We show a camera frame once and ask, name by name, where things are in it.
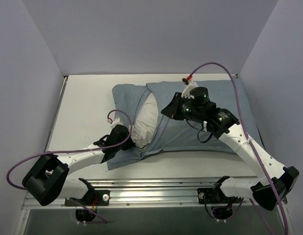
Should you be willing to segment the white pillow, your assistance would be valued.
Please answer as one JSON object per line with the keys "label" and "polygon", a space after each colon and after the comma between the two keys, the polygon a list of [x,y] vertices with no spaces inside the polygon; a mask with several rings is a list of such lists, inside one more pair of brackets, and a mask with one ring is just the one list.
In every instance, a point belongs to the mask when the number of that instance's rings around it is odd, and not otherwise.
{"label": "white pillow", "polygon": [[151,143],[157,127],[158,106],[153,93],[149,94],[134,122],[131,137],[136,146],[145,148]]}

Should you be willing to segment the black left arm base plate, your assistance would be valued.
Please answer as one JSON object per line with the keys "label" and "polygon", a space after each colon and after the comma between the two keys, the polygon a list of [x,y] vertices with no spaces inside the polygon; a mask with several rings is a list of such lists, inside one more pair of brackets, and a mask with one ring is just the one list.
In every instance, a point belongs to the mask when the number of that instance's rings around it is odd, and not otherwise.
{"label": "black left arm base plate", "polygon": [[[79,202],[84,206],[108,206],[110,200],[110,191],[107,189],[89,189],[81,199],[72,198],[73,201]],[[76,206],[75,202],[65,199],[65,206]]]}

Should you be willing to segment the blue pillowcase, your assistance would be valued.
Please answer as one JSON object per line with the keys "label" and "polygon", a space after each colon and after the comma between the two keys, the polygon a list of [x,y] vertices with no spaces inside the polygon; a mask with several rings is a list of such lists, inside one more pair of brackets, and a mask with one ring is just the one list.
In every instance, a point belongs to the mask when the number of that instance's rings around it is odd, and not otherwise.
{"label": "blue pillowcase", "polygon": [[[258,144],[262,144],[261,137],[252,114],[251,107],[242,80],[236,78],[230,80],[199,81],[199,86],[208,89],[209,98],[218,107],[231,111],[236,117],[242,116],[248,134]],[[129,117],[116,113],[124,125],[129,121],[135,121],[142,105],[149,94],[153,93],[158,110],[164,109],[173,99],[176,92],[182,92],[184,85],[181,82],[158,82],[148,83],[144,86],[133,84],[118,84],[113,87],[112,94],[115,107],[124,111]],[[233,152],[226,144],[212,137],[207,143],[201,143],[209,137],[209,133],[200,132],[200,124],[192,122],[188,125],[186,121],[172,120],[159,114],[157,127],[152,141],[145,148],[132,148],[127,151],[119,151],[115,157],[107,162],[108,170],[120,168],[140,160],[147,156],[157,154],[161,151],[222,151]]]}

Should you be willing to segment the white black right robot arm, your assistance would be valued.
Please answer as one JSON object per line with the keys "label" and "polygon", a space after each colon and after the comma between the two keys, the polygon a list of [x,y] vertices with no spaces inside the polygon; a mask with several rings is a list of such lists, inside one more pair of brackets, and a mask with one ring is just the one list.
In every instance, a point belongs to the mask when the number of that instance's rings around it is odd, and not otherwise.
{"label": "white black right robot arm", "polygon": [[210,101],[207,88],[193,88],[189,96],[175,93],[161,113],[170,119],[200,123],[205,132],[230,147],[256,174],[255,180],[221,178],[212,190],[216,201],[223,202],[229,197],[249,198],[271,211],[278,200],[292,190],[299,171],[275,160],[250,135],[246,135],[234,114]]}

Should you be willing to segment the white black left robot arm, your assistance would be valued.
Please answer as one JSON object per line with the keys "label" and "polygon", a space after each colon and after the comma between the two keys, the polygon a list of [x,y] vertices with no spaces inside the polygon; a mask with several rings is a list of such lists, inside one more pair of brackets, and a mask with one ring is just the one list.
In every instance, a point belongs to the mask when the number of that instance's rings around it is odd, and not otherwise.
{"label": "white black left robot arm", "polygon": [[76,153],[40,156],[23,178],[22,185],[42,206],[49,205],[58,197],[73,198],[89,206],[96,199],[101,199],[101,196],[86,179],[70,180],[68,175],[91,165],[103,164],[114,158],[120,150],[133,147],[135,143],[129,129],[118,124],[109,135]]}

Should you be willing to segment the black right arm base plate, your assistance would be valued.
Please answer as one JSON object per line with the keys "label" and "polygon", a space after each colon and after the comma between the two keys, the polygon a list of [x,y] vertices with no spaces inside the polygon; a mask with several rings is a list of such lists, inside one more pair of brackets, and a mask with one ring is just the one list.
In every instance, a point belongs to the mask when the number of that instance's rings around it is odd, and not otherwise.
{"label": "black right arm base plate", "polygon": [[219,188],[197,188],[198,202],[200,204],[231,204],[239,203],[239,197],[227,197]]}

